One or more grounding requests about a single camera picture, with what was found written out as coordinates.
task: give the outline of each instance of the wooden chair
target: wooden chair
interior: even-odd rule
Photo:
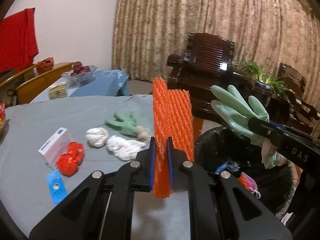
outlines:
[[[282,77],[287,87],[292,90],[287,92],[291,102],[291,110],[286,125],[311,134],[312,119],[320,120],[320,118],[317,110],[302,100],[306,79],[296,69],[284,63],[280,63],[278,77]]]
[[[167,65],[173,67],[168,89],[185,89],[190,93],[192,113],[199,118],[218,122],[211,108],[212,85],[222,86],[229,79],[234,43],[208,33],[190,33],[184,55],[171,54]]]
[[[35,64],[30,66],[29,68],[13,75],[12,77],[6,79],[5,81],[0,83],[0,89],[14,81],[15,79],[21,77],[26,72],[38,67],[40,64]],[[39,95],[43,90],[56,82],[61,74],[70,71],[72,69],[73,62],[71,63],[59,63],[54,65],[52,70],[49,70],[45,73],[42,73],[23,84],[19,85],[15,88],[15,91],[18,96],[18,102],[20,104],[28,104],[30,103],[37,95]]]

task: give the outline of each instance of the red packaging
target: red packaging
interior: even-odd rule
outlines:
[[[5,103],[1,103],[0,104],[0,118],[2,121],[5,120],[4,109],[5,109]]]
[[[62,175],[72,176],[78,170],[78,166],[84,158],[84,147],[81,143],[71,142],[68,144],[67,153],[62,154],[57,167]]]

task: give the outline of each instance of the white cloth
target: white cloth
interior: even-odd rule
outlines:
[[[149,142],[151,140],[151,131],[149,128],[144,128],[140,125],[138,125],[135,128],[135,131],[137,132],[137,139],[141,142]]]
[[[274,146],[269,139],[265,139],[262,144],[261,156],[261,162],[266,169],[271,169],[274,166],[281,166],[287,161],[287,158],[277,152],[277,147]]]
[[[109,133],[102,127],[92,128],[87,130],[85,137],[90,145],[98,148],[106,144],[106,141],[109,138]]]
[[[289,220],[289,218],[291,217],[292,214],[293,214],[293,212],[292,213],[286,213],[284,215],[284,217],[281,219],[281,223],[286,225],[287,221]]]
[[[122,161],[134,160],[145,145],[144,142],[126,140],[115,135],[107,141],[107,149]]]

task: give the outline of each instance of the black trash bag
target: black trash bag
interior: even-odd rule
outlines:
[[[236,178],[243,171],[253,178],[261,193],[260,201],[278,218],[282,218],[293,195],[293,175],[290,163],[265,169],[261,163],[261,148],[230,127],[216,127],[201,135],[195,144],[195,162],[205,170],[215,172],[228,162]]]

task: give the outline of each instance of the red towel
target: red towel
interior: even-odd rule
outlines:
[[[39,53],[34,12],[34,8],[24,9],[0,23],[0,73],[27,68]]]

